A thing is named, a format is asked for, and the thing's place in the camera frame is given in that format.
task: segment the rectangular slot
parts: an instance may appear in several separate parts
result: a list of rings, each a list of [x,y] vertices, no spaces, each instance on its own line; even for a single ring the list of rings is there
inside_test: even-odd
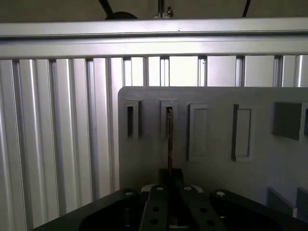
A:
[[[177,119],[177,102],[176,101],[161,101],[161,138],[167,139],[168,136],[168,126],[167,126],[167,112],[169,110],[172,110],[172,116],[173,116],[173,130],[176,124]]]
[[[189,161],[200,160],[206,154],[207,105],[191,104],[189,118]]]
[[[231,157],[250,161],[253,153],[255,110],[251,105],[234,105]]]
[[[139,131],[139,101],[127,101],[127,137],[138,139]]]
[[[276,102],[273,134],[298,141],[300,138],[302,103]]]
[[[134,109],[132,106],[127,107],[127,137],[132,137],[133,135],[133,113]]]

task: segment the metal bar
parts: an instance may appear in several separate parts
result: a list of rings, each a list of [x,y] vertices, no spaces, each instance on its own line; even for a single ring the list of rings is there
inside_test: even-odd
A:
[[[118,57],[159,56],[159,55],[301,55],[308,53],[306,39],[267,40],[267,41],[179,41],[179,42],[131,42],[131,43],[94,43],[94,44],[32,44],[0,45],[0,59],[13,58],[84,58],[104,55]]]
[[[307,33],[308,18],[140,20],[119,22],[6,23],[0,38],[93,37],[162,34],[286,34]]]
[[[23,179],[21,170],[21,147],[19,138],[19,127],[17,121],[16,86],[13,78],[13,64],[11,60],[0,61],[2,103],[4,108],[4,120],[6,131],[6,149],[8,156],[8,170],[11,178],[11,188],[7,188],[12,193],[11,221],[13,230],[24,231],[27,228],[26,210],[23,189]]]
[[[56,139],[54,130],[53,79],[48,60],[37,60],[38,97],[41,122],[43,164],[46,186],[47,219],[59,216]]]
[[[43,170],[37,68],[34,60],[20,61],[25,153],[31,195],[33,227],[47,222],[46,186]]]
[[[66,213],[80,207],[80,181],[76,146],[74,83],[71,60],[57,60],[59,154],[62,163]]]
[[[92,202],[88,76],[85,59],[74,59],[77,153],[81,206]]]

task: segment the cable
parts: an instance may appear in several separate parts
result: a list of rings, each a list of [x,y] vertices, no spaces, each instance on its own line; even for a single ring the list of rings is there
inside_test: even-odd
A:
[[[245,9],[244,9],[244,12],[243,12],[243,17],[246,17],[246,15],[247,15],[250,2],[251,2],[251,0],[247,0],[247,2],[246,2]]]
[[[100,2],[107,16],[113,15],[114,12],[112,11],[108,0],[98,0],[98,1]]]

